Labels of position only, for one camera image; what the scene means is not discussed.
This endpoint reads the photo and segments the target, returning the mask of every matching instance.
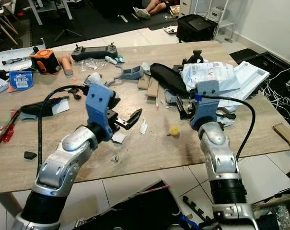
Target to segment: white tile floor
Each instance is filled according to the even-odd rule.
[[[144,28],[79,42],[78,45],[105,46],[111,42],[117,47],[127,47],[178,43],[178,39],[162,29],[151,31]],[[237,42],[221,45],[228,53],[246,48]],[[53,50],[71,51],[74,48],[75,44],[69,44]],[[261,200],[290,187],[290,179],[285,175],[290,171],[290,152],[244,158],[239,161],[239,166],[249,202]],[[212,197],[207,178],[206,167],[201,164],[74,184],[61,216],[61,229],[72,229],[76,219],[104,212],[160,179],[171,184],[171,191],[185,214],[190,214],[191,211],[182,202],[183,195],[194,201],[206,215],[212,216]],[[29,191],[14,193],[22,206],[28,194]],[[201,222],[196,215],[193,216],[196,223]],[[12,222],[13,218],[0,204],[0,230],[10,229]]]

